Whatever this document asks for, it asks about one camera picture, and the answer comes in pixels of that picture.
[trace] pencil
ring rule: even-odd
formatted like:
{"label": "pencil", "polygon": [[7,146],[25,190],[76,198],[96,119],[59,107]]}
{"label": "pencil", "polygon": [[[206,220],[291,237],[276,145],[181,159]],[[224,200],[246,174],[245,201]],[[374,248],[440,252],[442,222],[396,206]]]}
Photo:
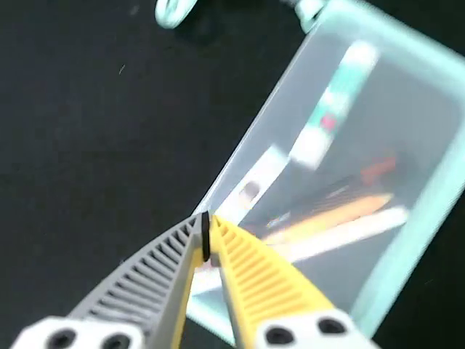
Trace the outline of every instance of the pencil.
{"label": "pencil", "polygon": [[386,205],[391,198],[392,194],[358,198],[348,204],[322,212],[288,228],[271,233],[264,238],[263,242],[269,245],[286,244],[309,238],[323,230],[372,214]]}

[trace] black surface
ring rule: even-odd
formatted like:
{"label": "black surface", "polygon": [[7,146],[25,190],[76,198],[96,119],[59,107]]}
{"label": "black surface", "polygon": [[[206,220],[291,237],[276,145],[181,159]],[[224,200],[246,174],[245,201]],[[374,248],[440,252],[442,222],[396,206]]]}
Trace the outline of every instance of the black surface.
{"label": "black surface", "polygon": [[[191,212],[304,37],[278,0],[199,1],[177,33],[151,1],[0,11],[0,346]],[[459,1],[374,4],[465,53]],[[384,348],[460,335],[462,207],[376,335]],[[182,347],[202,346],[226,348],[188,321]]]}

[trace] screw hole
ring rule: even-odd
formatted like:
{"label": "screw hole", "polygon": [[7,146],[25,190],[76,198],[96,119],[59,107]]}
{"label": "screw hole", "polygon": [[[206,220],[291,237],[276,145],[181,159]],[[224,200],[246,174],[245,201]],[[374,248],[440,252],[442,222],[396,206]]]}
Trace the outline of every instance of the screw hole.
{"label": "screw hole", "polygon": [[48,343],[47,349],[69,348],[76,338],[76,333],[72,329],[62,329],[53,334]]}
{"label": "screw hole", "polygon": [[114,334],[106,339],[102,349],[128,349],[131,340],[125,334]]}
{"label": "screw hole", "polygon": [[344,325],[333,318],[324,318],[318,322],[318,328],[324,334],[341,334],[346,332]]}
{"label": "screw hole", "polygon": [[273,327],[267,331],[268,344],[285,345],[294,341],[292,332],[283,327]]}

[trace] black table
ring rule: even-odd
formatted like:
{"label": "black table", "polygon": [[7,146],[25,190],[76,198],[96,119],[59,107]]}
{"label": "black table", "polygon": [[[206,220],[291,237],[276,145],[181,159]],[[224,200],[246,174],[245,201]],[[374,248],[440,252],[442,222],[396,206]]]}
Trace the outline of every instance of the black table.
{"label": "black table", "polygon": [[[278,1],[199,1],[176,32],[157,27],[151,1],[1,11],[0,346],[26,324],[65,315],[191,213],[304,37]],[[374,4],[465,54],[458,1]],[[383,348],[460,333],[450,314],[465,304],[463,206],[376,335]],[[184,348],[226,347],[186,327]]]}

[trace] plastic bin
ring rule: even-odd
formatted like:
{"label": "plastic bin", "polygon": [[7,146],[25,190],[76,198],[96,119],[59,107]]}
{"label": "plastic bin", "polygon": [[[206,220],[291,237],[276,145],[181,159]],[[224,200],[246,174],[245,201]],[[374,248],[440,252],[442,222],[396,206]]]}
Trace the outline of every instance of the plastic bin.
{"label": "plastic bin", "polygon": [[[464,82],[454,52],[331,0],[196,212],[273,245],[372,336],[462,191]],[[220,287],[199,270],[187,311],[232,343]]]}

